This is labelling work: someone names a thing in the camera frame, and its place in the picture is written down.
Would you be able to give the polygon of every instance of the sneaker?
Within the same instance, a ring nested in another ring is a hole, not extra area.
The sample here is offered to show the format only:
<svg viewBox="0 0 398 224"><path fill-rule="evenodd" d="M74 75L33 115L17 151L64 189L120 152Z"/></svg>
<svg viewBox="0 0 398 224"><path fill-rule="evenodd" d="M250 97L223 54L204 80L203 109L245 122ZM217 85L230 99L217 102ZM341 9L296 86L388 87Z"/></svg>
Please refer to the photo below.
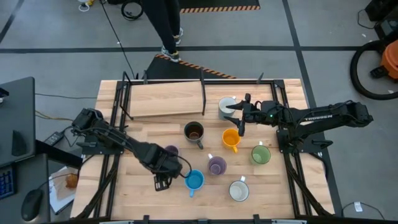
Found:
<svg viewBox="0 0 398 224"><path fill-rule="evenodd" d="M182 35L184 35L184 30L180 27L180 34L173 36L174 37L174 41L175 41L175 45L178 46L181 43Z"/></svg>
<svg viewBox="0 0 398 224"><path fill-rule="evenodd" d="M168 57L172 62L177 63L177 62L181 61L178 51L175 52L174 54L170 54L170 52L164 46L162 46L162 54L164 56Z"/></svg>

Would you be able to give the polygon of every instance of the yellow black hazard tape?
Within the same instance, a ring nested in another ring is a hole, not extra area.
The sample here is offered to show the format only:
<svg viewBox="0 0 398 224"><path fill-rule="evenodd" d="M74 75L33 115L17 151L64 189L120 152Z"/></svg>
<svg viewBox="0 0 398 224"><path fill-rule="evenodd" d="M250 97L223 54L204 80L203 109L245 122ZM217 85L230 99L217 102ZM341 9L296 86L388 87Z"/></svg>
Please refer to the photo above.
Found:
<svg viewBox="0 0 398 224"><path fill-rule="evenodd" d="M165 60L170 60L168 57L166 57L166 56L164 56L164 55L159 55L159 54L158 54L158 55L156 55L155 57L157 57L157 58L162 58L162 59L165 59ZM192 64L192 63L184 62L184 61L180 61L179 64L185 65L185 66L188 66L188 67L191 67L191 68L195 68L195 69L199 69L199 68L201 67L201 66L199 66L199 65L194 65L194 64ZM214 70L212 70L212 69L210 69L210 68L203 68L203 71L204 71L204 72L211 73L211 74L214 74L214 75L217 75L217 76L219 76L219 77L230 78L230 79L236 78L236 77L234 77L234 76L232 76L232 75L227 75L227 74L224 74L224 73L222 73L222 72L217 72L217 71L214 71Z"/></svg>
<svg viewBox="0 0 398 224"><path fill-rule="evenodd" d="M201 7L181 9L180 13L195 12L228 12L228 11L248 11L260 10L260 6L225 6L225 7Z"/></svg>

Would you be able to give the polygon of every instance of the black floor mat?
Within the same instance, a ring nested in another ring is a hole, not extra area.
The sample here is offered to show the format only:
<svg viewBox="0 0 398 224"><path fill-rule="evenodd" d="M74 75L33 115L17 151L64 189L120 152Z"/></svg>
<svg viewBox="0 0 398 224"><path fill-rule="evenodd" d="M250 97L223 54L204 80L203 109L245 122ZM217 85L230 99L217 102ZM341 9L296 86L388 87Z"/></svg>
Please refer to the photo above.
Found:
<svg viewBox="0 0 398 224"><path fill-rule="evenodd" d="M258 10L258 0L180 0L181 13Z"/></svg>
<svg viewBox="0 0 398 224"><path fill-rule="evenodd" d="M203 68L205 78L236 78L210 68ZM200 66L181 61L171 62L163 55L156 55L147 69L147 79L192 79L200 78Z"/></svg>

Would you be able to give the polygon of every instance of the green mug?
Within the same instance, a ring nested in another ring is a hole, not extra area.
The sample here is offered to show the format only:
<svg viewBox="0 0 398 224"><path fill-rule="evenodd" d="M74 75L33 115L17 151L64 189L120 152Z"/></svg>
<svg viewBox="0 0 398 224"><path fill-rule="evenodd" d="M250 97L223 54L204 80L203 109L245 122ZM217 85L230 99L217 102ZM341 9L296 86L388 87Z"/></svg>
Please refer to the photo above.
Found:
<svg viewBox="0 0 398 224"><path fill-rule="evenodd" d="M262 145L260 141L259 145L254 147L251 151L250 160L254 165L264 165L271 159L271 153L269 149Z"/></svg>

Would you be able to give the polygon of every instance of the blue mug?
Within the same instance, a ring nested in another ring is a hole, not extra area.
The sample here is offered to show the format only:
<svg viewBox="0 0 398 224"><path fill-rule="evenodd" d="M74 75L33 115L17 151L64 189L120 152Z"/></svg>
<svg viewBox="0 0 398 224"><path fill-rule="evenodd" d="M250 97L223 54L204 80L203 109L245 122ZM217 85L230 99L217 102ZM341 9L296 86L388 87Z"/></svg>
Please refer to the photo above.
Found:
<svg viewBox="0 0 398 224"><path fill-rule="evenodd" d="M205 183L205 176L199 170L192 170L191 174L187 172L186 176L188 177L185 178L185 186L190 189L189 196L193 197L194 191L203 187L203 184Z"/></svg>

